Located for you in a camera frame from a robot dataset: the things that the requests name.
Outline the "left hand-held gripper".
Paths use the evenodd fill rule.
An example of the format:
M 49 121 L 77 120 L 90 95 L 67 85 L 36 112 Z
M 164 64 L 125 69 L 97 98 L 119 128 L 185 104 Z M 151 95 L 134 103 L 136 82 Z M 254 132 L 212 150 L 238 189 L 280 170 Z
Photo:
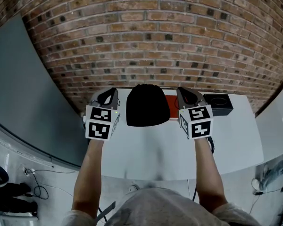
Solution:
M 98 100 L 92 100 L 83 116 L 85 137 L 109 141 L 120 119 L 118 107 L 118 90 L 110 88 L 98 95 Z

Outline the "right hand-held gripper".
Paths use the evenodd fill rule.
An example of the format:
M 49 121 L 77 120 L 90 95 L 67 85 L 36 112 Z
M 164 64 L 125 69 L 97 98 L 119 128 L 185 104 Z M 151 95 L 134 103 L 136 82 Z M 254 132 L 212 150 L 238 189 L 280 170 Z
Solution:
M 201 94 L 190 88 L 177 88 L 178 121 L 188 139 L 210 137 L 213 129 L 213 112 L 210 105 L 198 105 Z

